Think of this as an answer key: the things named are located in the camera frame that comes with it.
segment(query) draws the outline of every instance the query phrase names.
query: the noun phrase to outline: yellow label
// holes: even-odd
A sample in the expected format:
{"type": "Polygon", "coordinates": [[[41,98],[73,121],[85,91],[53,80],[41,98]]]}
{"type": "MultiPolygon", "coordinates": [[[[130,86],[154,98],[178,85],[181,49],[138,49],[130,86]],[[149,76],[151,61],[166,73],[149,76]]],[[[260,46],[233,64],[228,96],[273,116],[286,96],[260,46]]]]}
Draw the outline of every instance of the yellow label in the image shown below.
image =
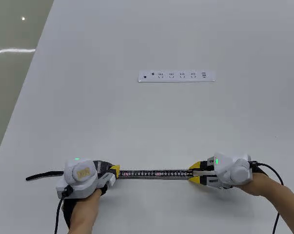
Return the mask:
{"type": "Polygon", "coordinates": [[[85,169],[78,171],[77,174],[78,174],[78,179],[82,179],[86,176],[90,176],[90,169],[89,167],[86,167],[85,169]]]}

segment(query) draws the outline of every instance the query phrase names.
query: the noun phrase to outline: wrist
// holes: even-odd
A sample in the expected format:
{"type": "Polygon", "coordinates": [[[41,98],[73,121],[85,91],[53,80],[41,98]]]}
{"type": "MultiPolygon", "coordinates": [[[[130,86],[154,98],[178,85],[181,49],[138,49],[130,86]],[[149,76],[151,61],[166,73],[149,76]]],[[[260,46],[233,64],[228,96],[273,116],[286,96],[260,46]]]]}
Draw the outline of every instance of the wrist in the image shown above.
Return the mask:
{"type": "Polygon", "coordinates": [[[267,182],[265,183],[262,191],[262,196],[266,199],[270,200],[272,197],[274,197],[275,193],[277,193],[277,190],[282,185],[274,181],[273,179],[267,178],[267,182]]]}

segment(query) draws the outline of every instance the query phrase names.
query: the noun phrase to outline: white table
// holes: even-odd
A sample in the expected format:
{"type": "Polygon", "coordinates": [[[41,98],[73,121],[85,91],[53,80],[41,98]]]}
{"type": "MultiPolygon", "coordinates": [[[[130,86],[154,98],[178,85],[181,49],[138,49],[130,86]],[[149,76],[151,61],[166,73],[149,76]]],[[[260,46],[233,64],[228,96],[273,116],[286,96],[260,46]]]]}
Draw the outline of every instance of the white table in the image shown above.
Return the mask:
{"type": "MultiPolygon", "coordinates": [[[[66,159],[187,168],[216,151],[271,164],[294,191],[294,0],[55,0],[0,147],[0,234],[53,233],[58,178],[25,178],[66,159]],[[138,83],[148,69],[217,82],[138,83]]],[[[274,219],[238,189],[127,180],[94,232],[270,233],[274,219]]]]}

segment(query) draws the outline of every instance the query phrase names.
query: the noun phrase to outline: cord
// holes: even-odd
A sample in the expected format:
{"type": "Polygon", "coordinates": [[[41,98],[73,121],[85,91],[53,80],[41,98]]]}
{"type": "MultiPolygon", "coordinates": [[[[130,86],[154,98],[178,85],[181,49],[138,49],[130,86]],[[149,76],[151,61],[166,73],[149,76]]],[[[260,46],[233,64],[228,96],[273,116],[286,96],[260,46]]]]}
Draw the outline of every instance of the cord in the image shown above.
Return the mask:
{"type": "Polygon", "coordinates": [[[50,171],[50,172],[45,172],[45,173],[40,173],[36,175],[29,176],[25,178],[26,181],[32,180],[32,179],[38,179],[42,177],[51,177],[51,176],[61,176],[63,175],[63,171],[50,171]]]}
{"type": "Polygon", "coordinates": [[[59,222],[59,212],[60,212],[60,207],[61,207],[61,204],[64,200],[64,196],[62,196],[62,198],[60,199],[59,201],[59,204],[58,204],[58,207],[57,207],[57,214],[56,214],[56,224],[55,224],[55,234],[57,234],[57,231],[58,231],[58,222],[59,222]]]}
{"type": "MultiPolygon", "coordinates": [[[[267,164],[265,164],[265,163],[259,163],[259,162],[257,163],[257,166],[268,167],[270,170],[272,170],[272,171],[277,175],[278,179],[280,180],[280,183],[281,183],[282,185],[284,185],[281,176],[278,174],[278,172],[277,172],[274,168],[272,168],[271,166],[269,166],[269,165],[267,165],[267,164]]],[[[277,228],[277,224],[278,224],[278,221],[279,221],[279,217],[280,217],[280,214],[277,213],[277,218],[275,219],[275,222],[274,222],[273,234],[275,233],[275,229],[277,228]]]]}
{"type": "Polygon", "coordinates": [[[61,204],[63,202],[63,200],[68,197],[69,195],[71,195],[73,193],[73,188],[68,185],[67,187],[64,188],[63,192],[61,193],[62,197],[59,201],[58,207],[57,207],[57,213],[56,213],[56,224],[55,224],[55,232],[54,234],[57,234],[58,231],[58,222],[59,222],[59,213],[60,213],[60,207],[61,204]]]}

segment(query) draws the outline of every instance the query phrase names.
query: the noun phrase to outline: black strap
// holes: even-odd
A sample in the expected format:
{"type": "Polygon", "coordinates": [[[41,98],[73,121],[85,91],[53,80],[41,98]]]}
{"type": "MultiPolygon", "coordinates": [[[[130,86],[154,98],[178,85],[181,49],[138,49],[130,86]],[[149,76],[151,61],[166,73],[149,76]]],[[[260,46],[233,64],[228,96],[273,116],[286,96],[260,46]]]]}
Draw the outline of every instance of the black strap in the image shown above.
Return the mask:
{"type": "Polygon", "coordinates": [[[39,179],[43,177],[52,177],[52,176],[61,176],[63,175],[63,171],[50,171],[45,173],[40,173],[36,175],[29,176],[25,178],[26,181],[33,180],[33,179],[39,179]]]}

